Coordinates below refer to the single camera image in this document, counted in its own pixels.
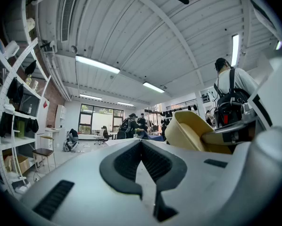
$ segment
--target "bar stool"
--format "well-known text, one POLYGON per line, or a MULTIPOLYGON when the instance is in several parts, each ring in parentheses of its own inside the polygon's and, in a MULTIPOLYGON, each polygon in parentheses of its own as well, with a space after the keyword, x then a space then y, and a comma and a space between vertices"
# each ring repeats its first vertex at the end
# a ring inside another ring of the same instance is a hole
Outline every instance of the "bar stool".
POLYGON ((43 160, 43 156, 47 158, 47 162, 48 162, 48 167, 49 167, 49 172, 50 172, 50 165, 49 165, 49 159, 48 157, 50 155, 53 154, 53 157, 54 157, 54 164, 55 164, 55 168, 56 168, 56 162, 55 162, 55 154, 54 154, 54 138, 52 137, 49 137, 49 136, 40 136, 42 138, 45 138, 45 139, 49 139, 49 140, 52 140, 53 142, 53 150, 49 150, 49 149, 46 149, 46 148, 38 148, 38 149, 35 149, 33 150, 33 159, 34 159, 34 163, 35 163, 35 168, 36 168, 36 171, 37 170, 37 165, 36 165, 36 161, 37 161, 37 155, 41 156, 41 160, 43 160))

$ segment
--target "white shirt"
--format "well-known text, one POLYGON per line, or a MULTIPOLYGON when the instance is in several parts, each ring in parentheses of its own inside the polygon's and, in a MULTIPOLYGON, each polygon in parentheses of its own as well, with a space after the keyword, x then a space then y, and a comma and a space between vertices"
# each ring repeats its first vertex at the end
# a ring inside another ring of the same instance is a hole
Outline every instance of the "white shirt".
MULTIPOLYGON (((230 70, 225 70, 219 75, 219 90, 223 94, 229 93, 229 88, 230 88, 229 73, 230 70)), ((248 92, 250 96, 258 87, 258 84, 255 82, 255 80, 246 71, 240 68, 235 69, 234 82, 235 82, 234 83, 235 88, 243 89, 244 91, 248 92)))

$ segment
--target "floor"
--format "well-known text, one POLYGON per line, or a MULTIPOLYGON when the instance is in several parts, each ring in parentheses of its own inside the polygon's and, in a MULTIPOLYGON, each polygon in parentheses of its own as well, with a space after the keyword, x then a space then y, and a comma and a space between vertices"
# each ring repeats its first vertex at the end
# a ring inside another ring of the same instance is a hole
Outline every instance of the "floor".
MULTIPOLYGON (((110 146, 115 144, 117 140, 113 140, 111 142, 112 143, 110 146)), ((94 145, 94 143, 95 141, 80 141, 78 146, 75 148, 75 153, 64 152, 62 147, 54 148, 56 166, 58 167, 71 158, 79 156, 83 153, 92 152, 99 148, 108 146, 105 142, 101 145, 98 145, 98 143, 94 145)), ((55 168, 53 157, 49 158, 49 167, 50 170, 54 170, 55 168)), ((35 166, 33 166, 27 172, 25 172, 23 176, 27 177, 27 180, 31 183, 31 185, 33 185, 35 180, 39 180, 40 178, 46 176, 47 173, 49 173, 48 163, 47 160, 44 159, 43 163, 41 163, 41 166, 38 168, 38 172, 36 172, 35 166)), ((142 186, 142 202, 149 210, 150 214, 152 214, 156 196, 156 184, 151 179, 142 162, 139 164, 137 169, 136 183, 142 186)))

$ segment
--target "cardboard box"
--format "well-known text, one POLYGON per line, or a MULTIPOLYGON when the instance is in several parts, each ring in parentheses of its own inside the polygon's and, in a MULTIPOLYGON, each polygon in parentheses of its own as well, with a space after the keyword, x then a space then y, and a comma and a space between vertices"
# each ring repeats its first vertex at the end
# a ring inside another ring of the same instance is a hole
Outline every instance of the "cardboard box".
MULTIPOLYGON (((17 159, 18 159, 20 171, 23 174, 25 171, 27 171, 30 168, 29 159, 28 159, 28 157, 25 157, 25 156, 17 156, 17 159)), ((13 163, 13 159, 12 159, 12 171, 16 172, 15 166, 14 166, 14 163, 13 163)))

